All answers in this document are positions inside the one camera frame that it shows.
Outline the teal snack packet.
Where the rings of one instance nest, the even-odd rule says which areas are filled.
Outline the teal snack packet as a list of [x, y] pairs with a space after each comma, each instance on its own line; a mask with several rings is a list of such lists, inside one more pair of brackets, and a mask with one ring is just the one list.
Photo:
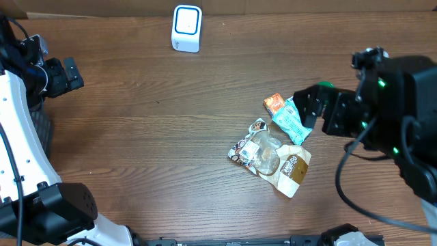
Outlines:
[[285, 101], [285, 106], [280, 108], [272, 120], [286, 133], [295, 145], [302, 145], [311, 134], [312, 128], [302, 125], [293, 97]]

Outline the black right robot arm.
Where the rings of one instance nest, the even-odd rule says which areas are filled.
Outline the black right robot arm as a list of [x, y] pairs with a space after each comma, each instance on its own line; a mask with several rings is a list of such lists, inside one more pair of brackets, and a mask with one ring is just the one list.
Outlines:
[[[436, 62], [426, 56], [390, 58], [383, 49], [354, 53], [351, 66], [358, 86], [345, 90], [322, 84], [294, 93], [303, 126], [323, 118], [327, 135], [351, 137], [335, 174], [339, 197], [372, 219], [431, 236], [436, 244]], [[392, 159], [399, 175], [421, 198], [428, 225], [420, 226], [377, 215], [350, 200], [341, 188], [341, 173], [357, 145], [379, 151], [377, 161]]]

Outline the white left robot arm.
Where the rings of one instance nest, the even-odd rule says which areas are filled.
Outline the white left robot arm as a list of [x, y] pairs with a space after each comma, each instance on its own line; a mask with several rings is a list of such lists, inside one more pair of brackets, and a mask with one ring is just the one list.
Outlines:
[[63, 182], [49, 162], [43, 102], [83, 79], [72, 58], [46, 53], [40, 36], [1, 32], [1, 231], [34, 245], [137, 245], [128, 227], [98, 212], [84, 184]]

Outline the green lid jar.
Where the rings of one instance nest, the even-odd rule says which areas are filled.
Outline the green lid jar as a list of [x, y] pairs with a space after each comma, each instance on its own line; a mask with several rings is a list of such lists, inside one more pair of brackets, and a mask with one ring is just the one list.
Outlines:
[[325, 87], [335, 87], [331, 82], [328, 81], [320, 81], [318, 85], [325, 86]]

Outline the orange tissue pack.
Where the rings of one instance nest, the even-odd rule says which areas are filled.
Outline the orange tissue pack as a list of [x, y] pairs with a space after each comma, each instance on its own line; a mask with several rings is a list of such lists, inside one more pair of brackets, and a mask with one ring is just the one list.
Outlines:
[[279, 93], [273, 94], [264, 100], [264, 106], [271, 116], [285, 106], [285, 101]]

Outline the clear cookie wrapper bag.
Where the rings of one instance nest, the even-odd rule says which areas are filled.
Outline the clear cookie wrapper bag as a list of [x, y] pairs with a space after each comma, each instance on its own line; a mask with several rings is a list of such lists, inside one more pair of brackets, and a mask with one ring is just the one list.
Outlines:
[[228, 157], [288, 198], [299, 189], [311, 160], [310, 152], [302, 146], [283, 144], [274, 138], [261, 118], [250, 125], [248, 134], [229, 150]]

